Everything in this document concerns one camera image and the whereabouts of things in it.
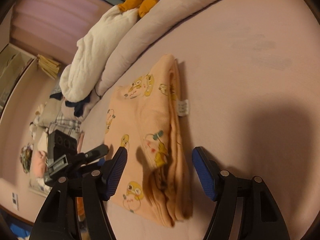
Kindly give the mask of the peach cartoon print garment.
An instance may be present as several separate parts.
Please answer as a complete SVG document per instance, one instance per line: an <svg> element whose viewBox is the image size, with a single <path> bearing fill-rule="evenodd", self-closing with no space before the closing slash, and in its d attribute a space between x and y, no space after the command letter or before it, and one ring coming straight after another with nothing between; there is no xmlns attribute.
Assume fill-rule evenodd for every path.
<svg viewBox="0 0 320 240"><path fill-rule="evenodd" d="M177 61L167 54L147 74L115 88L106 114L105 144L127 150L112 202L166 227L193 213L179 99Z"/></svg>

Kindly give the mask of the pink folded garment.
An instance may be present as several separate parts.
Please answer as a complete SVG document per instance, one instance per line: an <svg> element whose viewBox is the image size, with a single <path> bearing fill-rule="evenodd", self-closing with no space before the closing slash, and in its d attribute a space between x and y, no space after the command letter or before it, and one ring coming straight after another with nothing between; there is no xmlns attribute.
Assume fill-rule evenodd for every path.
<svg viewBox="0 0 320 240"><path fill-rule="evenodd" d="M36 150L31 160L31 171L37 178L43 178L47 171L47 153Z"/></svg>

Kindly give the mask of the plaid grey pillow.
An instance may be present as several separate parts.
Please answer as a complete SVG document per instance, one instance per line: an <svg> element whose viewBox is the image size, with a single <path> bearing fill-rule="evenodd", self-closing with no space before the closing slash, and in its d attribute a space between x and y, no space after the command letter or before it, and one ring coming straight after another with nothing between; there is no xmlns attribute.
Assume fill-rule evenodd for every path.
<svg viewBox="0 0 320 240"><path fill-rule="evenodd" d="M59 111L56 119L50 123L48 133L56 130L65 133L66 135L78 139L80 136L81 122L66 118L61 111Z"/></svg>

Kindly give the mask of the black garment on bed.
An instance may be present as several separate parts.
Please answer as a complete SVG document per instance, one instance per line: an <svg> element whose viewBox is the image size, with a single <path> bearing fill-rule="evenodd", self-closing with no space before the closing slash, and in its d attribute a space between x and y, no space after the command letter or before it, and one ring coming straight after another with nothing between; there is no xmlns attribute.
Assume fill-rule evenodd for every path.
<svg viewBox="0 0 320 240"><path fill-rule="evenodd" d="M70 102L63 98L61 92L53 93L49 96L50 99L61 101L61 110L71 117L79 118L84 114L84 107L90 102L91 95L89 94L79 102Z"/></svg>

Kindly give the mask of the white plush goose body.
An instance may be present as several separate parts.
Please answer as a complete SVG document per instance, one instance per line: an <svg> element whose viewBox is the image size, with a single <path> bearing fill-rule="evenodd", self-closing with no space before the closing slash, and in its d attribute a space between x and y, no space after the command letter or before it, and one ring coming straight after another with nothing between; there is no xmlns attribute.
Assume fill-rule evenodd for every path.
<svg viewBox="0 0 320 240"><path fill-rule="evenodd" d="M115 5L77 41L73 60L60 77L61 92L66 100L79 102L89 95L107 59L137 19L137 8L122 12Z"/></svg>

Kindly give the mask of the straw broom bundle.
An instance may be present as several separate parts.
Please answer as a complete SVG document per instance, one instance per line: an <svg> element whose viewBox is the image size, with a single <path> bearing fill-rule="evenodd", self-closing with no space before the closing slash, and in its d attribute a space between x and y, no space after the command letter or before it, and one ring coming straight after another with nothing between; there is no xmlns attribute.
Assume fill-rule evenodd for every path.
<svg viewBox="0 0 320 240"><path fill-rule="evenodd" d="M61 68L61 63L45 57L43 55L37 55L37 65L46 75L55 80Z"/></svg>

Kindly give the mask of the wooden shelf unit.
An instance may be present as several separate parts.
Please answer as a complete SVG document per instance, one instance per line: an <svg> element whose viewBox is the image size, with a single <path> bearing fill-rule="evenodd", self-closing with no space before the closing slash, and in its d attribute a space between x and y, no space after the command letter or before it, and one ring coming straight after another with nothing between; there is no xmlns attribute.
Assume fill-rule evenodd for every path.
<svg viewBox="0 0 320 240"><path fill-rule="evenodd" d="M34 55L11 43L1 51L1 113L20 77L34 60Z"/></svg>

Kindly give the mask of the pink curtain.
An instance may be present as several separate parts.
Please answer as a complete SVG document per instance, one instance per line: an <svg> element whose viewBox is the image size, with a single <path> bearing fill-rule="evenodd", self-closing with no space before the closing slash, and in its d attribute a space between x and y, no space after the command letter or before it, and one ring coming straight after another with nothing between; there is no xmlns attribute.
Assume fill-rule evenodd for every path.
<svg viewBox="0 0 320 240"><path fill-rule="evenodd" d="M70 64L77 41L111 7L103 0L17 0L10 41L33 55Z"/></svg>

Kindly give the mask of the lilac folded duvet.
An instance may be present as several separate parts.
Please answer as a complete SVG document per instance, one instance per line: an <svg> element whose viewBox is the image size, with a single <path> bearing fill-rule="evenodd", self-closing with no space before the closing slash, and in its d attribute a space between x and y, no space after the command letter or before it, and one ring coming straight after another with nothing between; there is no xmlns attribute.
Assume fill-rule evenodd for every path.
<svg viewBox="0 0 320 240"><path fill-rule="evenodd" d="M174 25L218 0L160 0L121 39L94 87L103 96L138 57Z"/></svg>

